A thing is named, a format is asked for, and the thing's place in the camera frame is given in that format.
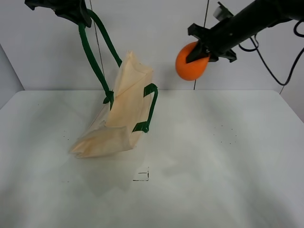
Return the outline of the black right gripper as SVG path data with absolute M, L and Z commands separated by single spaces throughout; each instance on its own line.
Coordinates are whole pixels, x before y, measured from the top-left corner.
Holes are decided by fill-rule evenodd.
M 253 12 L 240 12 L 207 29 L 197 24 L 188 27 L 188 34 L 198 39 L 186 48 L 186 63 L 205 59 L 216 62 L 220 57 L 229 62 L 237 59 L 233 47 L 257 33 L 261 27 L 261 17 Z

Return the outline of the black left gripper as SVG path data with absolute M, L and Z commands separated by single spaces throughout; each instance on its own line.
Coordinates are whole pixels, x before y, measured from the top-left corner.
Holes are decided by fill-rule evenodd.
M 92 25 L 84 0 L 25 0 L 25 4 L 31 10 L 36 7 L 52 9 L 58 17 L 65 18 L 77 25 L 83 23 L 88 28 Z

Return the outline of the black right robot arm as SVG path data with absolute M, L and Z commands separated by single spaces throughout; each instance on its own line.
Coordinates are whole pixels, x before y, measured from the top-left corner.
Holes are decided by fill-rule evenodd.
M 238 14 L 233 15 L 223 4 L 213 16 L 218 23 L 212 28 L 197 24 L 188 27 L 188 34 L 198 39 L 195 48 L 187 55 L 186 63 L 202 58 L 216 62 L 220 57 L 233 62 L 237 59 L 232 50 L 258 32 L 280 23 L 304 18 L 302 0 L 255 0 Z

